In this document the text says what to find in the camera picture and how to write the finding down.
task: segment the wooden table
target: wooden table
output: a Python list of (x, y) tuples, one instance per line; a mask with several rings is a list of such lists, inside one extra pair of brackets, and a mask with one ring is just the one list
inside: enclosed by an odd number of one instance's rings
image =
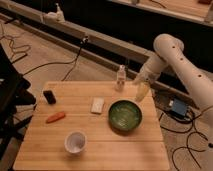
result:
[[(131, 0), (118, 0), (120, 2), (131, 3)], [(205, 18), (210, 5), (198, 3), (198, 0), (140, 0), (139, 5), (149, 5), (162, 8), (160, 4), (166, 7), (167, 10), (180, 12)]]
[[(162, 133), (151, 93), (138, 103), (143, 112), (140, 126), (129, 135), (116, 134), (108, 124), (108, 109), (117, 100), (134, 101), (137, 87), (127, 82), (123, 92), (115, 82), (48, 82), (55, 105), (44, 97), (38, 101), (34, 117), (14, 164), (16, 171), (101, 171), (169, 170)], [(105, 100), (103, 113), (90, 113), (94, 97)], [(48, 116), (65, 111), (67, 116), (46, 124)], [(64, 139), (72, 131), (84, 132), (87, 145), (79, 156), (65, 151)]]

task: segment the plastic bottle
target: plastic bottle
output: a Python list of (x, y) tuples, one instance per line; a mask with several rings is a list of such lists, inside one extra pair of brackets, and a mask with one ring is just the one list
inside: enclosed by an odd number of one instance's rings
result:
[(147, 95), (149, 90), (150, 90), (150, 84), (148, 82), (146, 82), (146, 81), (142, 81), (138, 85), (135, 101), (141, 102), (144, 99), (144, 97)]
[(58, 3), (56, 3), (56, 6), (57, 6), (56, 14), (57, 14), (57, 17), (58, 17), (58, 21), (59, 22), (65, 22), (63, 11), (61, 10), (61, 8), (60, 8)]
[(116, 80), (115, 90), (116, 91), (122, 91), (124, 89), (125, 81), (126, 81), (125, 66), (120, 65), (119, 70), (117, 72), (117, 80)]

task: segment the clear bottle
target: clear bottle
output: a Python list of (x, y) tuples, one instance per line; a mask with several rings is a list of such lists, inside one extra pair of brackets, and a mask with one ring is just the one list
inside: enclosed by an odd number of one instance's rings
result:
[(122, 91), (124, 89), (125, 82), (126, 82), (125, 66), (124, 65), (120, 65), (119, 70), (117, 72), (115, 90), (116, 91)]
[(60, 8), (58, 3), (56, 3), (56, 6), (57, 6), (56, 14), (57, 14), (57, 17), (58, 17), (58, 21), (59, 22), (65, 22), (63, 11), (61, 10), (61, 8)]

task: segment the black object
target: black object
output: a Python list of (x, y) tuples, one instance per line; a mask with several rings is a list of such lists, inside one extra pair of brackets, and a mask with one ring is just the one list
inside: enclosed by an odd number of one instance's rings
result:
[(16, 71), (0, 44), (0, 160), (12, 137), (23, 140), (19, 129), (25, 127), (31, 116), (17, 122), (13, 121), (17, 105), (35, 104), (36, 99), (27, 91), (30, 83)]
[(49, 104), (56, 103), (55, 96), (51, 90), (45, 90), (45, 91), (43, 91), (43, 94)]

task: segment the paper cup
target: paper cup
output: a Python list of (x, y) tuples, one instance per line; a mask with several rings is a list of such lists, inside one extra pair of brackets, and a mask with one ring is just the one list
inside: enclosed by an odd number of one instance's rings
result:
[(79, 154), (86, 145), (86, 136), (82, 132), (70, 133), (64, 142), (65, 149), (71, 154)]

